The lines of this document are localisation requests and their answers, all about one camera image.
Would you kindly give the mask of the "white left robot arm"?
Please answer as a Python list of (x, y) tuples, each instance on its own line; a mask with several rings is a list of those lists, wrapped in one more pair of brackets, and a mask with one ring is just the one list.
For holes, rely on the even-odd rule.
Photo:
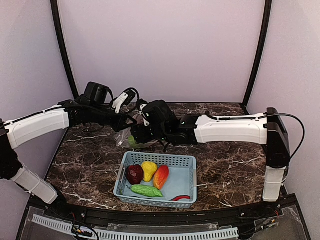
[(15, 120), (1, 121), (0, 178), (16, 183), (48, 205), (59, 201), (62, 195), (19, 160), (17, 148), (45, 135), (78, 125), (97, 124), (120, 132), (136, 123), (130, 110), (122, 111), (122, 107), (130, 104), (133, 99), (140, 99), (139, 92), (133, 87), (114, 97), (109, 87), (89, 82), (84, 93), (74, 100), (61, 101), (50, 108)]

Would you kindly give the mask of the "clear zip top bag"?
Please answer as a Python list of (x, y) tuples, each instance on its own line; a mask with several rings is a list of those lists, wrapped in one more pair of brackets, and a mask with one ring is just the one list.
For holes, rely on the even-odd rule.
[[(128, 137), (129, 136), (132, 136), (130, 128), (121, 130), (119, 133), (117, 133), (114, 136), (116, 146), (124, 148), (124, 149), (132, 149), (132, 148), (129, 148), (129, 144), (128, 144)], [(157, 143), (156, 140), (152, 140), (150, 142), (143, 143), (145, 145), (145, 148), (140, 148), (140, 149), (146, 149), (156, 143)]]

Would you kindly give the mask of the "green toy pepper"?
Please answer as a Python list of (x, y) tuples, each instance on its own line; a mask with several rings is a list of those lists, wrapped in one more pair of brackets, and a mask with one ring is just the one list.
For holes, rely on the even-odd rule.
[(130, 135), (127, 139), (129, 148), (131, 149), (143, 149), (145, 145), (143, 143), (136, 143), (134, 137)]

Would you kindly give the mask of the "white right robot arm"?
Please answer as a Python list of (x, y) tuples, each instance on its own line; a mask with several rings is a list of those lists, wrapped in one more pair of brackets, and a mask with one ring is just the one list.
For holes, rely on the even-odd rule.
[(269, 107), (254, 115), (213, 116), (188, 114), (177, 118), (163, 100), (142, 103), (139, 114), (143, 123), (131, 127), (135, 141), (144, 144), (152, 140), (176, 145), (196, 145), (211, 142), (242, 142), (265, 146), (266, 170), (262, 200), (273, 203), (279, 199), (282, 183), (291, 159), (289, 134), (282, 117), (298, 120), (291, 114), (279, 113)]

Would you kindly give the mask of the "orange red toy pepper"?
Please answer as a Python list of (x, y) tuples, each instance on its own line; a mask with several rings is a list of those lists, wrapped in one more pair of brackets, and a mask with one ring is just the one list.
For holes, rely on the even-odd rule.
[(161, 165), (153, 176), (153, 186), (158, 190), (162, 189), (166, 183), (170, 170), (167, 165)]

